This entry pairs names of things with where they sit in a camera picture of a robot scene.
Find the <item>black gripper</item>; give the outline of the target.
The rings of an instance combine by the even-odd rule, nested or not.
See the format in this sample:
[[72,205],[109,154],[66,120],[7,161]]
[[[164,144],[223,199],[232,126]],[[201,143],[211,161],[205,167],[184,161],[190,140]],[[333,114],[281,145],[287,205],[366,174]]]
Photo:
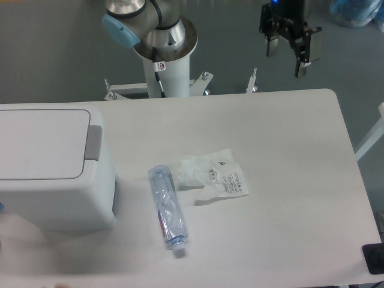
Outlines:
[[288,41],[297,53],[295,77],[304,76],[322,52],[322,28],[308,25],[310,13],[311,1],[269,1],[261,10],[259,31],[266,40],[267,57],[277,54],[279,37]]

